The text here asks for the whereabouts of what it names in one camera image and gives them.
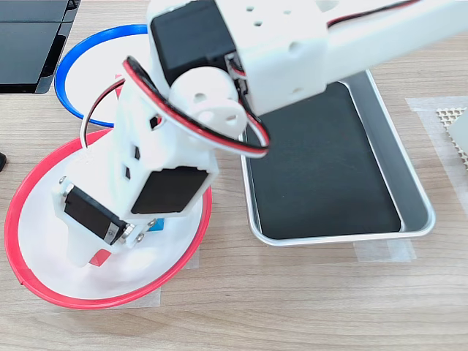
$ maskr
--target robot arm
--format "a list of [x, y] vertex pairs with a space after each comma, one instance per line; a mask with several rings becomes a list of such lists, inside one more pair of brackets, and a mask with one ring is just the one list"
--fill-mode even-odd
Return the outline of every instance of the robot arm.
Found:
[[[53, 192], [69, 259], [83, 266], [99, 250], [131, 249], [156, 219], [187, 215], [219, 172], [215, 148], [264, 156], [269, 136], [249, 106], [261, 115], [291, 105], [468, 29], [468, 1], [402, 4], [331, 26], [347, 16], [327, 18], [314, 1], [152, 1], [148, 74], [124, 62], [114, 129]], [[260, 146], [237, 140], [247, 124]]]

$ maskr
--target metal tray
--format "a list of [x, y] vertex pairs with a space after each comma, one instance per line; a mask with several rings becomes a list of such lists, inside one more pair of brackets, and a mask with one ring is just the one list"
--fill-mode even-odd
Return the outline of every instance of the metal tray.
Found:
[[435, 225], [435, 213], [416, 175], [409, 157], [399, 139], [395, 126], [388, 115], [382, 97], [369, 71], [343, 79], [354, 102], [361, 123], [367, 134], [374, 158], [377, 161], [393, 205], [401, 220], [401, 228], [392, 233], [353, 233], [310, 237], [275, 239], [263, 234], [257, 208], [250, 161], [242, 157], [242, 171], [252, 232], [262, 242], [272, 246], [294, 246], [305, 244], [340, 243], [390, 238], [411, 238], [429, 233]]

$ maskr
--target black wire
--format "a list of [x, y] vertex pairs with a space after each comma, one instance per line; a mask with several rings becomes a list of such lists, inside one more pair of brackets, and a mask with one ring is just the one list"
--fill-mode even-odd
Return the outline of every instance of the black wire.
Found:
[[245, 73], [244, 68], [242, 68], [242, 66], [239, 65], [239, 64], [235, 61], [234, 58], [231, 58], [231, 59], [229, 60], [229, 63], [230, 63], [231, 66], [233, 66], [233, 68], [235, 68], [236, 70], [241, 71], [242, 73]]
[[218, 133], [215, 130], [212, 130], [211, 128], [208, 128], [206, 125], [201, 124], [199, 121], [197, 121], [197, 120], [193, 119], [192, 117], [190, 117], [189, 115], [185, 114], [184, 111], [181, 111], [176, 106], [172, 105], [169, 102], [169, 100], [167, 100], [161, 94], [161, 92], [158, 90], [158, 88], [154, 85], [153, 81], [149, 77], [149, 74], [144, 70], [144, 68], [141, 67], [140, 63], [135, 58], [133, 58], [132, 56], [128, 56], [127, 59], [126, 59], [126, 62], [132, 68], [133, 72], [144, 82], [144, 84], [153, 92], [153, 94], [156, 95], [158, 100], [160, 100], [166, 107], [171, 109], [175, 114], [179, 115], [180, 117], [182, 117], [183, 119], [188, 121], [190, 124], [196, 126], [197, 128], [203, 129], [207, 133], [209, 133], [209, 134], [211, 134], [211, 135], [213, 135], [213, 136], [215, 136], [217, 138], [220, 138], [220, 139], [222, 139], [224, 141], [227, 141], [229, 143], [233, 143], [233, 144], [236, 144], [236, 145], [239, 145], [239, 146], [244, 146], [244, 147], [247, 146], [249, 148], [252, 148], [252, 149], [255, 149], [255, 150], [261, 150], [261, 151], [267, 151], [269, 149], [268, 146], [256, 146], [256, 145], [253, 145], [253, 144], [250, 144], [250, 143], [246, 143], [244, 141], [240, 141], [240, 140], [233, 139], [231, 137], [227, 137], [226, 135], [223, 135], [221, 133]]
[[328, 28], [330, 28], [331, 26], [335, 26], [336, 24], [341, 23], [341, 22], [345, 22], [346, 20], [353, 20], [355, 18], [360, 18], [360, 17], [364, 17], [364, 16], [368, 16], [368, 15], [373, 15], [374, 13], [395, 9], [397, 7], [402, 7], [402, 6], [405, 6], [405, 5], [409, 5], [411, 3], [416, 3], [418, 1], [420, 1], [420, 0], [399, 1], [399, 2], [396, 2], [394, 4], [385, 5], [384, 7], [379, 7], [379, 8], [374, 9], [374, 10], [359, 12], [359, 13], [355, 13], [355, 14], [351, 14], [351, 15], [345, 15], [343, 17], [336, 18], [334, 20], [328, 21], [327, 26], [328, 26]]
[[271, 140], [270, 132], [268, 131], [268, 128], [266, 127], [266, 125], [264, 125], [262, 120], [254, 113], [254, 111], [252, 111], [252, 109], [250, 108], [249, 101], [246, 98], [246, 95], [248, 93], [247, 88], [245, 88], [244, 90], [241, 88], [241, 84], [239, 83], [239, 79], [236, 79], [234, 81], [234, 84], [235, 84], [235, 87], [237, 88], [237, 91], [239, 93], [239, 97], [241, 98], [242, 107], [260, 126], [262, 126], [262, 128], [265, 130], [265, 133], [268, 136], [268, 139]]

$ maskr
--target tape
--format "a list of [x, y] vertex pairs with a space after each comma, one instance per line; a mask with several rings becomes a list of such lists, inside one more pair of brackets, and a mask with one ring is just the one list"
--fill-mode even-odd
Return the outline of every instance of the tape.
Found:
[[159, 305], [161, 305], [161, 288], [150, 292], [135, 301], [111, 307], [110, 309], [142, 309], [147, 307], [158, 307]]
[[[197, 269], [200, 267], [200, 249], [192, 256], [189, 262], [182, 269]], [[138, 300], [124, 305], [113, 307], [113, 309], [143, 309], [148, 307], [158, 307], [161, 305], [161, 288], [155, 290]]]
[[356, 241], [353, 246], [359, 262], [411, 262], [417, 258], [411, 239]]
[[195, 251], [189, 262], [182, 269], [197, 269], [200, 267], [200, 248]]
[[424, 99], [406, 99], [412, 111], [415, 111], [424, 125], [447, 173], [458, 200], [468, 216], [468, 178], [467, 169], [461, 161], [458, 150], [454, 147], [449, 134], [441, 123], [437, 110], [468, 107], [468, 97], [433, 97]]

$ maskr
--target cable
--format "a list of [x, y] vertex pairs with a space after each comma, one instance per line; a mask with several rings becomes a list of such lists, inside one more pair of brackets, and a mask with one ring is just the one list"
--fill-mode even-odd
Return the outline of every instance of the cable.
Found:
[[140, 64], [131, 56], [124, 61], [124, 69], [143, 93], [166, 114], [167, 119], [171, 120], [174, 124], [189, 134], [199, 139], [203, 139], [217, 148], [222, 148], [235, 154], [243, 154], [248, 157], [260, 158], [268, 153], [270, 136], [262, 121], [255, 115], [247, 113], [249, 126], [259, 137], [260, 146], [227, 137], [208, 128], [185, 114], [183, 111], [179, 110], [164, 96], [162, 96], [157, 87], [151, 81], [148, 73], [146, 73]]
[[81, 128], [80, 128], [80, 140], [81, 140], [81, 147], [88, 148], [88, 142], [86, 141], [86, 132], [88, 130], [88, 124], [91, 120], [91, 116], [93, 115], [94, 110], [96, 110], [97, 105], [112, 91], [116, 90], [119, 86], [122, 86], [125, 83], [125, 78], [119, 78], [116, 82], [114, 82], [109, 88], [105, 89], [104, 92], [99, 95], [96, 102], [91, 107], [88, 115], [83, 118], [81, 121]]
[[336, 24], [341, 23], [341, 22], [345, 22], [346, 20], [352, 20], [352, 19], [355, 19], [355, 18], [360, 18], [360, 17], [364, 17], [364, 16], [367, 16], [367, 15], [372, 15], [374, 13], [378, 13], [378, 12], [381, 12], [381, 11], [399, 9], [399, 8], [402, 8], [402, 7], [411, 5], [411, 4], [415, 4], [416, 2], [419, 2], [419, 1], [420, 0], [399, 1], [399, 2], [396, 2], [394, 4], [385, 5], [383, 7], [379, 7], [379, 8], [374, 9], [374, 10], [354, 13], [354, 14], [351, 14], [351, 15], [345, 15], [345, 16], [334, 18], [333, 20], [328, 21], [327, 26], [328, 26], [328, 28], [330, 28], [331, 26], [335, 26]]
[[240, 75], [241, 78], [246, 77], [246, 73], [244, 69], [235, 62], [235, 60], [232, 58], [229, 60], [229, 64], [231, 66], [231, 69], [234, 71], [235, 74]]

